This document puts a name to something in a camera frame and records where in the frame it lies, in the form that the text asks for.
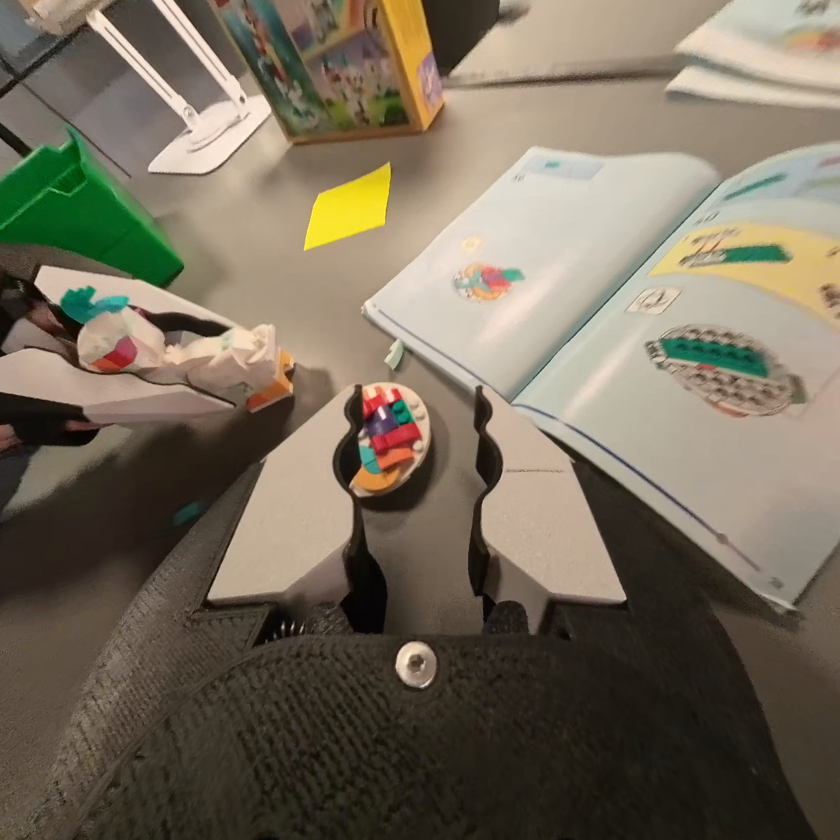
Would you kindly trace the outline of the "black chair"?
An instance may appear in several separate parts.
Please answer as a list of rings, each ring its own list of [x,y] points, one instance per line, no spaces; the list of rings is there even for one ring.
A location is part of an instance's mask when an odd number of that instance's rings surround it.
[[[440,75],[446,77],[497,25],[530,9],[525,1],[422,1]]]

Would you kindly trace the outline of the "green plastic bin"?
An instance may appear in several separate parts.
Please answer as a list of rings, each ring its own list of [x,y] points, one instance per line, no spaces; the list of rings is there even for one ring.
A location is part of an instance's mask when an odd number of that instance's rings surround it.
[[[153,215],[66,125],[1,179],[1,239],[58,248],[167,288],[184,261]]]

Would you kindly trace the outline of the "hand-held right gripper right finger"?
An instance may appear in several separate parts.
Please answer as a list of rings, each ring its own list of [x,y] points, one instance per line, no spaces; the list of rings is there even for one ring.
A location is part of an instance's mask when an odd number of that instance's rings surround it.
[[[569,456],[499,394],[476,388],[476,470],[468,572],[486,612],[523,611],[537,634],[561,603],[619,607],[627,595]]]

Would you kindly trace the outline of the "round colourful lego tail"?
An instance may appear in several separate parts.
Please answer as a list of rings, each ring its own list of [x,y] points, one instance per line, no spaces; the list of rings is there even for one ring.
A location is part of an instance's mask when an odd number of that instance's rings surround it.
[[[432,447],[425,402],[410,387],[375,382],[362,387],[360,467],[350,488],[360,499],[389,495],[420,470]]]

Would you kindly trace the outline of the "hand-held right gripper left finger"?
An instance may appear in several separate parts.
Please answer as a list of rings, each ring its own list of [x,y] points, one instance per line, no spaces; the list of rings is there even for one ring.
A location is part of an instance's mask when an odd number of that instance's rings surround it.
[[[362,389],[336,395],[265,459],[206,594],[213,607],[318,604],[384,614],[387,587],[350,480],[361,466]]]

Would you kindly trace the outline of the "open lego instruction booklet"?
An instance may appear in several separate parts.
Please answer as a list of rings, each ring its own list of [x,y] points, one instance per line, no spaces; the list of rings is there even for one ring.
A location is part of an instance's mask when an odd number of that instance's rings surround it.
[[[838,181],[532,147],[362,313],[789,611],[838,547]]]

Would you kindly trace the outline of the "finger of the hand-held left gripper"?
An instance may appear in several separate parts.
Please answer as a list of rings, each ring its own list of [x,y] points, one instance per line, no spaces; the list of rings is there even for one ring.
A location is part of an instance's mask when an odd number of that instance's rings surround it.
[[[68,290],[83,287],[92,287],[95,290],[96,301],[109,296],[126,297],[132,308],[141,310],[143,315],[164,333],[221,335],[237,326],[225,316],[180,298],[168,290],[133,278],[41,266],[35,273],[35,285],[55,304],[60,303]]]
[[[2,357],[2,390],[48,409],[77,408],[100,425],[181,422],[235,410],[235,404],[186,385],[158,385],[129,373],[91,373],[39,349]]]

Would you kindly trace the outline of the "yellow paper sheet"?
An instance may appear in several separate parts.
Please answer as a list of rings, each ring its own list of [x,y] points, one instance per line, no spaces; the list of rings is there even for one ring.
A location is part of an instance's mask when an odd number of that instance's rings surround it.
[[[321,192],[311,209],[304,250],[350,238],[385,225],[392,166]]]

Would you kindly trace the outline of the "colourful lego set box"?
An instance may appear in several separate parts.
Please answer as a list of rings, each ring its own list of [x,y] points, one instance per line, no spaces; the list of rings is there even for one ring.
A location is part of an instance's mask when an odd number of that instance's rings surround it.
[[[216,1],[292,144],[424,133],[445,104],[420,1]]]

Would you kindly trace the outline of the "white stand with wooden board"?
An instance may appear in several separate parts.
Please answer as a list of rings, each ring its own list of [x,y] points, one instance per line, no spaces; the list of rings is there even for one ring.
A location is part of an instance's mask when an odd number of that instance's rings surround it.
[[[174,89],[126,36],[110,22],[105,1],[22,1],[27,22],[53,36],[74,35],[87,25],[142,79],[183,122],[184,130],[149,163],[148,172],[205,175],[222,166],[270,116],[262,95],[249,96],[200,31],[175,1],[153,1],[154,7],[200,62],[224,94],[199,111]]]

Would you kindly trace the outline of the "white lego bird body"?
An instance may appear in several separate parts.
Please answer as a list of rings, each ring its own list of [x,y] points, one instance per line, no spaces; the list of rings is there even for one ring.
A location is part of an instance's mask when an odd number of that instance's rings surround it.
[[[94,287],[67,290],[59,309],[75,330],[86,370],[129,373],[215,397],[243,396],[251,413],[293,394],[295,361],[272,324],[246,329],[181,311],[155,312]]]

